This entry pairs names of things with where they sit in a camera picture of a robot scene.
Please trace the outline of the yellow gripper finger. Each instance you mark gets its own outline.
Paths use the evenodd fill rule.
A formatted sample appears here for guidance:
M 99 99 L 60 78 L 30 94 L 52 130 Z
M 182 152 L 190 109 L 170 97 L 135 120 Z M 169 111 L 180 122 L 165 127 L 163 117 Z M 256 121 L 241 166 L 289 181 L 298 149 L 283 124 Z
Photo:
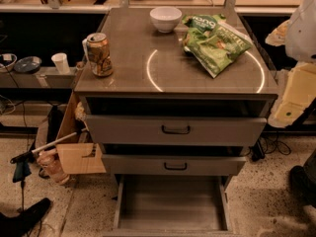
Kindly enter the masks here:
M 298 62 L 289 72 L 282 74 L 278 98 L 268 124 L 284 128 L 293 125 L 316 99 L 316 64 Z

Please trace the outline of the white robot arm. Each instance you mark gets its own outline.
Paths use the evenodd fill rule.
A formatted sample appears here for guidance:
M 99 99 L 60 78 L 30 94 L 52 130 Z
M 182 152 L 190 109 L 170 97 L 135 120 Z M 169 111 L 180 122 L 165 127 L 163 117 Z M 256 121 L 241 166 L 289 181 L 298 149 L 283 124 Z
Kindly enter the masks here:
M 296 120 L 316 99 L 316 0 L 303 0 L 291 17 L 266 37 L 266 43 L 283 45 L 297 61 L 280 85 L 268 124 L 284 128 Z

